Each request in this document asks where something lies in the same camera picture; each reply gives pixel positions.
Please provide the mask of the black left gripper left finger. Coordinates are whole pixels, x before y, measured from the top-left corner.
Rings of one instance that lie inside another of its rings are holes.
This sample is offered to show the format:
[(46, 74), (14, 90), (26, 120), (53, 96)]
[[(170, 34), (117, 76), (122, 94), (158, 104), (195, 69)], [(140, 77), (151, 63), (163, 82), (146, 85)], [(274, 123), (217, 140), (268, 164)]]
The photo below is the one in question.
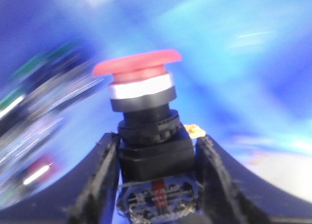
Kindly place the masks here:
[(104, 153), (87, 185), (69, 208), (68, 224), (111, 224), (115, 209), (119, 164), (117, 149), (120, 137), (106, 133), (96, 144)]

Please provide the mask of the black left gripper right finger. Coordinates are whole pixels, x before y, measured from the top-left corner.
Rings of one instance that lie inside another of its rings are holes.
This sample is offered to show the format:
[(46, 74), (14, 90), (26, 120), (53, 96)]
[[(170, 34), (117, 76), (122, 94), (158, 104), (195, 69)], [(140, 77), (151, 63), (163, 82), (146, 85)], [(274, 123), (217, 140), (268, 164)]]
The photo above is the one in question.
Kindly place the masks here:
[(269, 217), (252, 204), (234, 183), (214, 141), (196, 140), (196, 178), (201, 185), (200, 208), (211, 224), (269, 224)]

